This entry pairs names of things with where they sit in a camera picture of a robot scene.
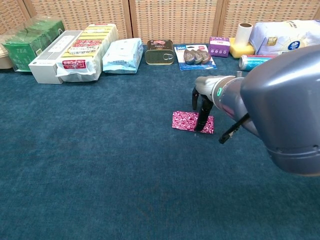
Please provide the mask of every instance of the blue carpet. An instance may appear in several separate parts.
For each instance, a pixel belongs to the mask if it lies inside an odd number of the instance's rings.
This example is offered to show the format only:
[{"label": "blue carpet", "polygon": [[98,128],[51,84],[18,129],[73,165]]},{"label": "blue carpet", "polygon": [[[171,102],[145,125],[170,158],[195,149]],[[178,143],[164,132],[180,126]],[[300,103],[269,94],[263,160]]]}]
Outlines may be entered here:
[{"label": "blue carpet", "polygon": [[37,84],[0,71],[0,240],[315,240],[320,178],[278,169],[213,109],[214,134],[171,128],[198,76],[142,59],[135,75]]}]

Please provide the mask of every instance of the gray robot arm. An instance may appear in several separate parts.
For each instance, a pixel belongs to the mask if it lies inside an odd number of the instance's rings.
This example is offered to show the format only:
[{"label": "gray robot arm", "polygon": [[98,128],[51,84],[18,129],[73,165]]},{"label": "gray robot arm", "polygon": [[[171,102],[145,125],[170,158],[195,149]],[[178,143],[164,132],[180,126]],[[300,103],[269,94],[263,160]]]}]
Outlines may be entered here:
[{"label": "gray robot arm", "polygon": [[195,89],[259,137],[280,169],[320,175],[320,45],[286,52],[246,77],[199,77]]}]

